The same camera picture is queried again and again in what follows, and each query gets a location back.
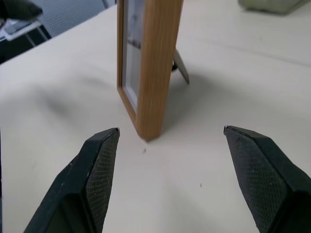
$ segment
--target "wooden picture frame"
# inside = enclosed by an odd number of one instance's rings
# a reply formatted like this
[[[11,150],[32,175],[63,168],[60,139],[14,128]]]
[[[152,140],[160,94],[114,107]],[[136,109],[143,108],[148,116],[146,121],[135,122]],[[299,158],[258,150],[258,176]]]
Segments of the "wooden picture frame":
[[[136,1],[143,1],[144,4],[142,43],[134,40],[129,42],[128,34],[124,34],[124,29],[128,26],[128,21],[124,23],[124,20],[128,19],[129,10],[126,9],[128,3],[134,4],[134,1],[118,0],[117,85],[138,135],[149,141],[161,134],[172,64],[176,57],[176,40],[183,0]],[[140,79],[136,106],[133,106],[134,100],[132,100],[135,97],[129,98],[124,81],[127,70],[125,63],[128,62],[125,61],[124,51],[128,51],[129,44],[140,49],[140,67],[138,66]]]

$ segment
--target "picture frame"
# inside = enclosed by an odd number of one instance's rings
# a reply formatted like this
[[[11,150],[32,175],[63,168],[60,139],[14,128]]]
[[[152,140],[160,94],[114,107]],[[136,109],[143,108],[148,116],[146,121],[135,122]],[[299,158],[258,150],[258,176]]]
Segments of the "picture frame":
[[[183,0],[118,0],[117,89],[138,135],[160,136]]]

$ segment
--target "glass pane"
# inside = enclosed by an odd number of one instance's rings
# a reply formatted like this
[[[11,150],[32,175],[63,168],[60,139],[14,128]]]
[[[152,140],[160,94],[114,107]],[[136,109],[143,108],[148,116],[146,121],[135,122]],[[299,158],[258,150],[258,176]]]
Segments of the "glass pane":
[[[124,0],[122,85],[135,112],[140,81],[143,15],[144,0]]]

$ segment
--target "gray object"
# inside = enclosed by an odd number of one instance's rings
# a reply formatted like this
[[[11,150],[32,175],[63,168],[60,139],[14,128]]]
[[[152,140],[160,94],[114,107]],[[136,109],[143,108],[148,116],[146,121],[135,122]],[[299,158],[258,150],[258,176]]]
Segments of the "gray object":
[[[190,84],[189,81],[189,74],[187,72],[187,69],[185,67],[185,64],[183,60],[181,59],[181,56],[179,55],[179,52],[176,50],[174,54],[174,62],[177,65],[181,75],[184,77],[187,84]]]
[[[20,21],[18,21],[17,23],[15,23],[15,24],[13,24],[13,25],[11,25],[11,26],[9,26],[9,27],[6,27],[4,30],[5,30],[9,35],[11,35],[11,34],[17,32],[17,31],[19,31],[19,30],[21,30],[21,29],[23,29],[23,28],[29,26],[30,24],[31,24],[30,21],[22,21],[22,20],[20,20]]]
[[[309,0],[239,0],[239,4],[249,10],[287,14]]]

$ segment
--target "table surface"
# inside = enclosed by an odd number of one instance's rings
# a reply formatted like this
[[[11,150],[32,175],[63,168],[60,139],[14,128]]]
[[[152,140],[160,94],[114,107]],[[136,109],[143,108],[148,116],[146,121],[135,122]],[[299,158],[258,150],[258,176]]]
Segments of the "table surface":
[[[119,127],[104,232],[257,233],[224,125],[274,139],[311,176],[311,4],[286,17],[185,0],[162,136],[141,140],[116,89],[117,8],[0,66],[3,230],[22,232],[94,133]]]

